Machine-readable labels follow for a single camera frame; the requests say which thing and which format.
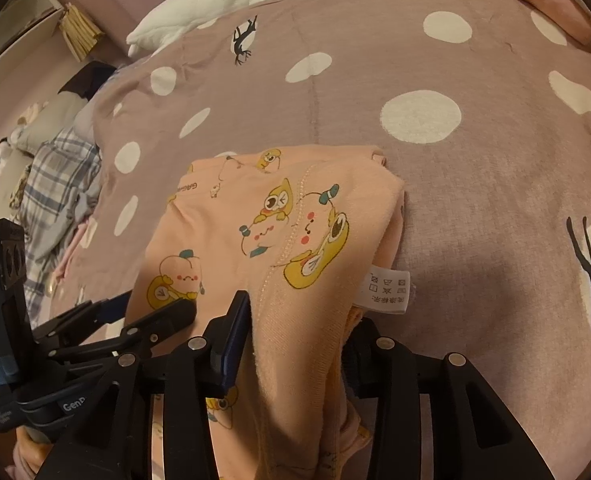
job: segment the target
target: cartoon duck print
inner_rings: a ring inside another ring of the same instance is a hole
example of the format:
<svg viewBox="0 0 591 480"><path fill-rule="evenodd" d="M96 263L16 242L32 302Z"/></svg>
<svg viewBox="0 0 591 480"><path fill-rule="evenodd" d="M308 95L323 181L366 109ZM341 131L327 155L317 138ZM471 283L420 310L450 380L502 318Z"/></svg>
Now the cartoon duck print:
<svg viewBox="0 0 591 480"><path fill-rule="evenodd" d="M160 275L156 276L146 291L146 299L154 309L162 308L174 300L196 300L204 294L200 259L191 249L179 256L167 256L160 263Z"/></svg>
<svg viewBox="0 0 591 480"><path fill-rule="evenodd" d="M349 221L344 213L336 211L331 202L338 191L339 185L334 184L323 193L308 193L301 199L303 210L310 211L306 214L306 221L298 226L300 232L296 236L296 243L301 248L317 245L296 254L285 266L285 279L293 288L313 285L347 243ZM321 218L325 218L325 222L320 222Z"/></svg>
<svg viewBox="0 0 591 480"><path fill-rule="evenodd" d="M207 398L207 416L211 422L218 422L227 430L234 426L234 404L238 401L238 387L233 386L224 399Z"/></svg>
<svg viewBox="0 0 591 480"><path fill-rule="evenodd" d="M256 168L265 173L274 173L280 169L280 155L282 155L282 152L277 148L267 150L260 155L260 160L257 162Z"/></svg>
<svg viewBox="0 0 591 480"><path fill-rule="evenodd" d="M242 253L250 258L264 254L273 247L288 227L289 214L293 209L293 192L288 178L282 184L269 191L260 214L250 226L240 227L242 234Z"/></svg>
<svg viewBox="0 0 591 480"><path fill-rule="evenodd" d="M278 220L287 219L291 209L293 209L293 199L294 194L291 191L291 184L289 184L288 178L285 178L282 184L269 192L269 195L264 200L264 207L260 214L253 219L253 223L260 223L273 215L277 215Z"/></svg>

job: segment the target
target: metal screw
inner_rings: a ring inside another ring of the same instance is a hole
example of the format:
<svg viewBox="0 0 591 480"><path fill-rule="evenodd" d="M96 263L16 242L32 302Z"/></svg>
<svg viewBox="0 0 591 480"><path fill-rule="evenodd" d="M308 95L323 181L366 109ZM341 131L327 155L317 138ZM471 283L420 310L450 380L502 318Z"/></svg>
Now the metal screw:
<svg viewBox="0 0 591 480"><path fill-rule="evenodd" d="M192 350L200 350L201 348L207 346L207 340L200 336L192 337L191 339L189 339L187 345L189 345L189 348L191 348Z"/></svg>
<svg viewBox="0 0 591 480"><path fill-rule="evenodd" d="M395 341L390 337L379 337L375 344L378 346L378 348L390 350L395 346Z"/></svg>
<svg viewBox="0 0 591 480"><path fill-rule="evenodd" d="M133 354L122 354L118 358L118 364L123 367L131 366L136 362L136 356Z"/></svg>
<svg viewBox="0 0 591 480"><path fill-rule="evenodd" d="M466 365L466 357L464 357L462 354L450 354L449 362L453 366L464 366Z"/></svg>

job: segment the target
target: peach children's clothing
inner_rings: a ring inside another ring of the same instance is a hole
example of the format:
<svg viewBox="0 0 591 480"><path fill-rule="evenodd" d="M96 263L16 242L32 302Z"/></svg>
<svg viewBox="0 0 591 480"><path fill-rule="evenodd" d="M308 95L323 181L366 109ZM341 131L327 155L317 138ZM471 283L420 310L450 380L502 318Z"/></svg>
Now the peach children's clothing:
<svg viewBox="0 0 591 480"><path fill-rule="evenodd" d="M298 146L194 162L170 198L128 317L197 301L189 335L248 290L253 337L225 399L207 399L227 480L336 479L370 435L347 401L340 351L371 263L389 267L403 182L371 146Z"/></svg>

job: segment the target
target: pink polka dot bedsheet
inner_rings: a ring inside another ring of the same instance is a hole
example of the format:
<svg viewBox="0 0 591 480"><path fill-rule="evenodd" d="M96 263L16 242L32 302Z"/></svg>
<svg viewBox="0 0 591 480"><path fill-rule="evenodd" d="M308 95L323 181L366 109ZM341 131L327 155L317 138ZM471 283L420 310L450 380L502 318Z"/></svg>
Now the pink polka dot bedsheet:
<svg viewBox="0 0 591 480"><path fill-rule="evenodd" d="M95 132L104 187L55 314L132 288L193 160L376 144L406 182L395 268L416 291L404 316L373 316L381 332L466 354L557 479L587 466L591 49L529 5L269 0L124 70Z"/></svg>

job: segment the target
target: care label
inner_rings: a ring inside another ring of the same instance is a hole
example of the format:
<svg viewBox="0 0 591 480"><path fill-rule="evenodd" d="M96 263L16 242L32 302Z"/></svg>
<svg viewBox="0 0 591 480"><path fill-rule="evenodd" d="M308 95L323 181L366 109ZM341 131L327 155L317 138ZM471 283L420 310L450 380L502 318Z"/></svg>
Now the care label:
<svg viewBox="0 0 591 480"><path fill-rule="evenodd" d="M371 266L360 284L355 306L375 312L404 314L409 304L411 273L408 270Z"/></svg>

